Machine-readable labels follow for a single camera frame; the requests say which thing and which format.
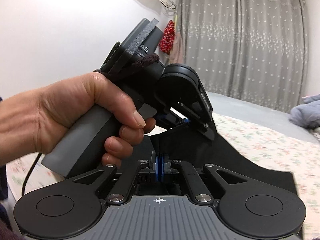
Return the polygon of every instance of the trigger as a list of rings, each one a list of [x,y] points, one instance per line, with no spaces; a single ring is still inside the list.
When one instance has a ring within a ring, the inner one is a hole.
[[[138,110],[139,114],[143,117],[144,120],[153,117],[156,115],[157,110],[148,104],[143,104]]]

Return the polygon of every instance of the crosshair symbol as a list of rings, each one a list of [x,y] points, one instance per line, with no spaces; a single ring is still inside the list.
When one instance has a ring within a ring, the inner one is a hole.
[[[164,199],[162,199],[162,198],[157,198],[156,200],[154,200],[154,201],[156,201],[157,203],[162,203],[163,201],[165,201]]]

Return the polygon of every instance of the red bag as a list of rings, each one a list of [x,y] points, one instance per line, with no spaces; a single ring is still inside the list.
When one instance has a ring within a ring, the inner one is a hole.
[[[170,55],[174,37],[174,22],[170,20],[167,26],[165,27],[163,37],[159,42],[159,48],[162,52]]]

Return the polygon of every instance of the gray curtain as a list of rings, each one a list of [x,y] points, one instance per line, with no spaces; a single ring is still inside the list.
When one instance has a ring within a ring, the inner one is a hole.
[[[288,112],[304,90],[302,0],[179,0],[184,63],[209,92]]]

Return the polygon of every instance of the gray blanket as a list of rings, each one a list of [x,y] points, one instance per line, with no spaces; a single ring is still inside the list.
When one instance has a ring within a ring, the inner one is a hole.
[[[320,127],[320,100],[292,108],[289,120],[306,129]]]
[[[304,104],[309,104],[309,103],[317,101],[317,100],[320,100],[320,94],[315,95],[315,96],[309,96],[309,97],[302,98],[302,101]]]

